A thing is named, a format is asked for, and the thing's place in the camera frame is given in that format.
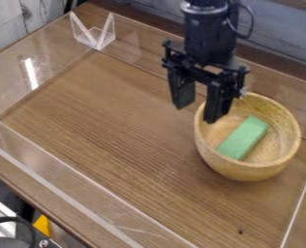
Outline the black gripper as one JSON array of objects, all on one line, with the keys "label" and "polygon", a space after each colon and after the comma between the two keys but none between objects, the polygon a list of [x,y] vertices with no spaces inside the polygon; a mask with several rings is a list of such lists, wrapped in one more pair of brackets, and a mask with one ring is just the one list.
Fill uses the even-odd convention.
[{"label": "black gripper", "polygon": [[241,12],[243,3],[183,3],[185,41],[166,40],[162,67],[167,70],[171,100],[177,109],[197,99],[197,84],[206,84],[203,120],[215,123],[229,112],[234,97],[242,94],[249,69],[237,61]]}]

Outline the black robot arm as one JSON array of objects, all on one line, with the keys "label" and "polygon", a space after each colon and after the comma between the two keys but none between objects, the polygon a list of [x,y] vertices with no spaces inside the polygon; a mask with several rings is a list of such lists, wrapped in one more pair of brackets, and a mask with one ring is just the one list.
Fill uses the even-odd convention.
[{"label": "black robot arm", "polygon": [[238,32],[241,0],[185,0],[185,41],[162,43],[162,67],[173,104],[187,107],[197,99],[197,84],[207,89],[203,121],[213,124],[229,114],[233,101],[245,95],[249,67],[237,59],[239,39],[250,37]]}]

